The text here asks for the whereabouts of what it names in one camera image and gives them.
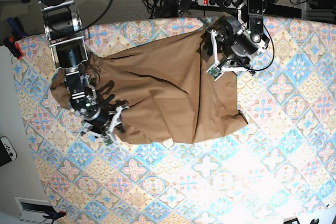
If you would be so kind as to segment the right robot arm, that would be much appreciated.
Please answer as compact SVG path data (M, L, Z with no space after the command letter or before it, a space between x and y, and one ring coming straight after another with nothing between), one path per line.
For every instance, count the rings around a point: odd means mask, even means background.
M114 129L123 131L121 113L128 106L110 109L113 95L101 102L97 99L91 76L85 71L89 57L76 0L38 0L38 3L55 67L64 71L64 85L70 93L67 106L85 123L81 134L92 134L105 144L112 144L116 139Z

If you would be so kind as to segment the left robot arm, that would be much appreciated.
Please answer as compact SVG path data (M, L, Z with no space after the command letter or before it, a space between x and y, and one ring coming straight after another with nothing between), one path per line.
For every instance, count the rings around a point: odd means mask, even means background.
M264 54L273 40L264 25L265 0L214 0L220 9L237 18L238 28L222 17L218 27L206 27L205 48L213 63L206 70L215 80L226 72L247 71L251 75L268 69L251 66L255 57Z

